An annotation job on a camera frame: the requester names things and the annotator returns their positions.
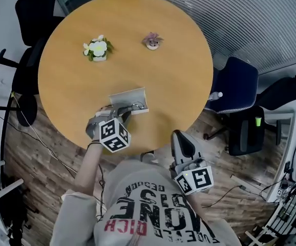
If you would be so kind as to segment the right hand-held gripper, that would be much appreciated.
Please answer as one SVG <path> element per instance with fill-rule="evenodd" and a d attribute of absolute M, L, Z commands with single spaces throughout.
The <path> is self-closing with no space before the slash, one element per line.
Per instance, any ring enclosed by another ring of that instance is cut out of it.
<path fill-rule="evenodd" d="M 194 137 L 183 131 L 174 130 L 171 134 L 171 153 L 175 160 L 169 167 L 171 178 L 184 195 L 213 187 L 212 168 L 202 158 L 202 147 Z"/>

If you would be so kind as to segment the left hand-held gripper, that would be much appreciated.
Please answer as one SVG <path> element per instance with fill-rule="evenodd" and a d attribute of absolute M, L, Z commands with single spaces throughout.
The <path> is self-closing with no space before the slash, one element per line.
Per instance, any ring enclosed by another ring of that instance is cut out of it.
<path fill-rule="evenodd" d="M 111 153 L 129 147 L 131 134 L 126 129 L 131 118 L 133 105 L 120 102 L 110 105 L 110 109 L 96 112 L 86 126 L 86 134 L 92 142 L 98 142 Z"/>

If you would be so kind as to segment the white glasses case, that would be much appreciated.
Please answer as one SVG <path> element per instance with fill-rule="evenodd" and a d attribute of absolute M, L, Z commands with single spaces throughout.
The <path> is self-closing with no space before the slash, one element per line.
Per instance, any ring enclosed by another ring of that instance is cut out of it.
<path fill-rule="evenodd" d="M 145 87 L 113 94 L 113 95 L 110 95 L 109 98 L 110 98 L 111 104 L 115 104 L 115 103 L 119 103 L 119 102 L 120 103 L 123 103 L 123 102 L 134 103 L 135 101 L 139 101 L 145 105 L 144 110 L 131 111 L 132 115 L 138 115 L 141 113 L 149 112 L 149 108 L 148 108 L 147 102 L 146 102 Z"/>

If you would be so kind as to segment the person's right forearm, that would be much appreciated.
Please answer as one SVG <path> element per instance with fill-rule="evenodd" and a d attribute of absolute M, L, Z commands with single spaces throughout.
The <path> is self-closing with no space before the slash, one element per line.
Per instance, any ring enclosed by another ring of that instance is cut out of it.
<path fill-rule="evenodd" d="M 191 205 L 192 209 L 201 217 L 201 219 L 206 220 L 205 211 L 201 206 L 200 195 L 198 193 L 193 193 L 186 196 L 188 203 Z"/>

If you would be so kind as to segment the person's left forearm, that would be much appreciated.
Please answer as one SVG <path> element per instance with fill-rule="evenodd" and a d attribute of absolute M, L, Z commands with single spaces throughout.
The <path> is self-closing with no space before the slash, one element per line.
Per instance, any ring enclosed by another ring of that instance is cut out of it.
<path fill-rule="evenodd" d="M 89 144 L 81 167 L 76 174 L 73 190 L 92 196 L 95 188 L 96 174 L 102 155 L 103 146 L 98 142 Z"/>

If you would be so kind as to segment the black office chair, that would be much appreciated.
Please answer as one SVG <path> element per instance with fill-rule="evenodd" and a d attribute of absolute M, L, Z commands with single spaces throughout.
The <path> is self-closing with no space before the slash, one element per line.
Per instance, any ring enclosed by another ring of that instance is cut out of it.
<path fill-rule="evenodd" d="M 37 95 L 38 68 L 44 47 L 55 28 L 64 19 L 54 15 L 55 0 L 18 0 L 15 11 L 23 42 L 28 49 L 17 63 L 0 52 L 0 65 L 15 68 L 11 91 L 18 94 Z"/>
<path fill-rule="evenodd" d="M 265 122 L 264 109 L 273 111 L 296 100 L 296 76 L 284 77 L 257 95 L 255 104 L 246 110 L 229 116 L 228 152 L 230 155 L 245 155 L 260 151 L 264 142 L 265 130 L 276 134 L 276 145 L 281 142 L 281 123 L 272 126 Z M 255 117 L 262 117 L 260 127 L 256 127 Z"/>

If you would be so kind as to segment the white flower potted plant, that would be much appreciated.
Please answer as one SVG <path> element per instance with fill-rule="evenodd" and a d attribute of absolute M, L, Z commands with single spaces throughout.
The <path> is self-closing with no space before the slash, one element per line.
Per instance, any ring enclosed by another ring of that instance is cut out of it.
<path fill-rule="evenodd" d="M 107 55 L 113 52 L 113 45 L 104 36 L 99 35 L 92 39 L 88 44 L 83 44 L 83 55 L 91 62 L 102 62 L 107 59 Z"/>

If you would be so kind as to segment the grey printed shirt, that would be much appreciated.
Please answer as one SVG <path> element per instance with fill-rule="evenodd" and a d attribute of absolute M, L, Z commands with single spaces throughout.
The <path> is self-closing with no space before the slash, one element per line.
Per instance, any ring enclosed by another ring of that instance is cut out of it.
<path fill-rule="evenodd" d="M 66 191 L 50 246 L 241 246 L 225 220 L 202 220 L 160 166 L 121 162 L 106 177 L 104 202 L 97 219 L 93 196 Z"/>

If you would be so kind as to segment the small pink potted plant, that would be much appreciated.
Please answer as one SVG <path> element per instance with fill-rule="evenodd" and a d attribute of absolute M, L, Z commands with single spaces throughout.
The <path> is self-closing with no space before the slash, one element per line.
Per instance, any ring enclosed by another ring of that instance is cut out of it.
<path fill-rule="evenodd" d="M 149 49 L 149 50 L 156 50 L 159 48 L 161 42 L 164 41 L 163 38 L 159 36 L 158 33 L 150 32 L 143 40 L 142 43 Z"/>

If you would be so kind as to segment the blue chair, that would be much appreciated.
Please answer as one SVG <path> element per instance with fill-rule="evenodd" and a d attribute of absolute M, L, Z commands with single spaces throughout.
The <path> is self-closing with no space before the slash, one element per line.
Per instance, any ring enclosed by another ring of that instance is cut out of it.
<path fill-rule="evenodd" d="M 210 94 L 222 92 L 223 96 L 215 101 L 208 101 L 205 109 L 220 115 L 223 128 L 212 135 L 204 134 L 210 140 L 217 134 L 231 129 L 229 116 L 251 108 L 256 101 L 258 87 L 258 71 L 247 62 L 230 57 L 223 69 L 214 68 L 213 83 Z"/>

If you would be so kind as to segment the white desk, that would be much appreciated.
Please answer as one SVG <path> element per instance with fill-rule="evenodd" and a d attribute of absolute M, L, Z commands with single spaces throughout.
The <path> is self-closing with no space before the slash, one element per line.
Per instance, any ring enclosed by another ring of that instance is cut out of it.
<path fill-rule="evenodd" d="M 266 187 L 251 185 L 234 175 L 231 176 L 231 179 L 237 182 L 244 190 L 261 195 L 266 202 L 276 202 L 278 189 L 296 187 L 296 181 L 291 179 L 292 159 L 296 149 L 296 111 L 288 113 L 267 112 L 265 114 L 265 120 L 272 126 L 277 122 L 281 123 L 280 140 L 286 141 L 282 159 L 274 177 L 273 184 Z"/>

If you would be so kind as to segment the grey spare gripper device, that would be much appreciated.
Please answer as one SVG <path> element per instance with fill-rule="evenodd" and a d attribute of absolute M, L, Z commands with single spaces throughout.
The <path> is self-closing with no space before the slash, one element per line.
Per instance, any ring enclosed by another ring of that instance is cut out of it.
<path fill-rule="evenodd" d="M 296 196 L 296 187 L 288 187 L 287 189 L 278 189 L 276 202 L 287 204 Z"/>

